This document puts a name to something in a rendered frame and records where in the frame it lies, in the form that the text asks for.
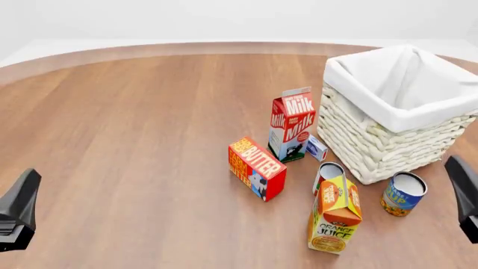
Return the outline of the red butter box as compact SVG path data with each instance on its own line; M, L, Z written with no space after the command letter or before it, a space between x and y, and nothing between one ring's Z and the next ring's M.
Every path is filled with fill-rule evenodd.
M287 167L252 138L229 145L229 169L260 199L277 197L285 186Z

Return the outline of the red and white tin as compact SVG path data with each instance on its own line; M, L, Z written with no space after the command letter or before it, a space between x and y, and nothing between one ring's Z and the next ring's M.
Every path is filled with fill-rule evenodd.
M334 162L324 162L320 165L317 175L312 186L312 193L315 196L319 190L320 183L323 181L334 179L337 176L343 176L344 169L341 165Z

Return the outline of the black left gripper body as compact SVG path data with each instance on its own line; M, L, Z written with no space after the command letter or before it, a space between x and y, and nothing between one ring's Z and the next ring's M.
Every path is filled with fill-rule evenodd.
M0 251L26 250L35 233L35 221L0 214Z

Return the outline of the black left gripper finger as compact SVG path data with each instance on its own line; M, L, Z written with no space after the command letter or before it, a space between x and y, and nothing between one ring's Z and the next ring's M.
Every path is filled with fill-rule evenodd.
M35 205L40 182L41 175L28 168L0 197L0 230L13 230L15 226L36 229Z

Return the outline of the red milk carton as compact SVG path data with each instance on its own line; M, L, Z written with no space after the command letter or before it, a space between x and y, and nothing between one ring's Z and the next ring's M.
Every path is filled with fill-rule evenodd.
M316 113L310 87L284 91L273 100L268 147L279 161L305 156Z

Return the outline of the small blue and white box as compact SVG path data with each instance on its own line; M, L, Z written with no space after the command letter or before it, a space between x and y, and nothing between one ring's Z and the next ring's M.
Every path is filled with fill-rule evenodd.
M310 134L306 145L306 151L318 161L324 161L328 153L328 147L321 143L315 136Z

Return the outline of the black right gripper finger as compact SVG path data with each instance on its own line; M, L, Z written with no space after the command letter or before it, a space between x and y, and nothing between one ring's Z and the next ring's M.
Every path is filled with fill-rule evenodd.
M457 155L450 156L444 167L455 191L459 219L478 216L478 173Z

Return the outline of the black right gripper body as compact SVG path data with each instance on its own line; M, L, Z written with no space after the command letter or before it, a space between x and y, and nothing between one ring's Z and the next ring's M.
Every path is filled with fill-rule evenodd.
M478 215L465 217L459 226L472 244L478 244Z

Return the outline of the orange juice carton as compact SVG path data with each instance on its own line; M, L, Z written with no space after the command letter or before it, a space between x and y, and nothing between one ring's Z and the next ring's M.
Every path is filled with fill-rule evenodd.
M321 182L308 220L308 248L340 254L362 220L356 185L345 176Z

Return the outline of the blue alphabet soup tin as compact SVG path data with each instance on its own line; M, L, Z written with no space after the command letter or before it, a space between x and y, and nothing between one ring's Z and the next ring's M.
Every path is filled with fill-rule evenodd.
M395 217L405 217L421 201L428 187L424 180L410 172L394 174L382 198L381 206Z

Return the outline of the white woven basket with liner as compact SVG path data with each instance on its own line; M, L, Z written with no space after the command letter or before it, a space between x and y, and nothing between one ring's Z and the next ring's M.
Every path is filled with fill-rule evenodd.
M415 46L326 61L317 132L364 185L438 161L478 119L478 71Z

